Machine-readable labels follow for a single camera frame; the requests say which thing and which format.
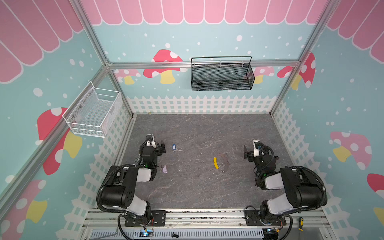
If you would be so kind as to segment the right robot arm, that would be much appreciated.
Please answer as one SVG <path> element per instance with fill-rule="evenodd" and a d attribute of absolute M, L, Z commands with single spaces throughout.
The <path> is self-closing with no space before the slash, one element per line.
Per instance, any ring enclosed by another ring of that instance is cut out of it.
<path fill-rule="evenodd" d="M 260 140 L 253 141 L 253 150 L 244 150 L 244 158 L 255 164 L 256 187 L 284 191 L 274 199 L 264 200 L 258 209 L 245 207 L 248 226 L 283 226 L 289 215 L 317 210 L 327 204 L 326 185 L 317 173 L 303 166 L 277 169 L 279 157 Z"/>

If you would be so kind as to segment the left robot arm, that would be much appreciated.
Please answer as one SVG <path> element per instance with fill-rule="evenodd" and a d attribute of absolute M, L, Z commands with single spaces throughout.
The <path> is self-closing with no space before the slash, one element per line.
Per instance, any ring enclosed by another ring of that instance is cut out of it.
<path fill-rule="evenodd" d="M 149 134 L 139 147 L 139 157 L 133 164 L 111 166 L 96 197 L 98 209 L 132 218 L 141 226 L 152 220 L 151 204 L 136 196 L 137 183 L 152 182 L 158 170 L 158 157 L 166 153 L 164 142 Z"/>

